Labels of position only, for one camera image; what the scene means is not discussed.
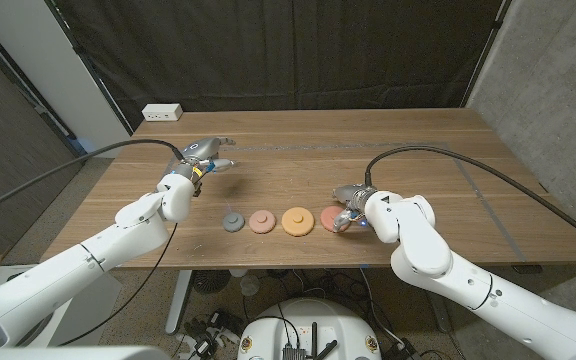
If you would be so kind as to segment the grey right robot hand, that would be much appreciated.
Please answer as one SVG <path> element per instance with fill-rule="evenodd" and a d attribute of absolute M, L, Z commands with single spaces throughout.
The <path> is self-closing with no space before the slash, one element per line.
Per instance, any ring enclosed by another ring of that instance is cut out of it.
<path fill-rule="evenodd" d="M 364 184 L 345 185 L 334 189 L 333 197 L 344 204 L 345 209 L 334 218 L 333 231 L 340 232 L 344 226 L 362 219 L 367 200 L 376 192 L 376 188 Z"/>

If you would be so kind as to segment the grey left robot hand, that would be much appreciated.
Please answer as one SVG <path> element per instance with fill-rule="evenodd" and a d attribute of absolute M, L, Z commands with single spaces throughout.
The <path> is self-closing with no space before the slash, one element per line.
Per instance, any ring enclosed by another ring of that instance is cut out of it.
<path fill-rule="evenodd" d="M 235 144 L 236 142 L 228 137 L 211 137 L 193 142 L 181 151 L 183 159 L 172 173 L 198 183 L 207 173 L 229 170 L 235 166 L 235 162 L 221 158 L 219 150 L 222 145 Z"/>

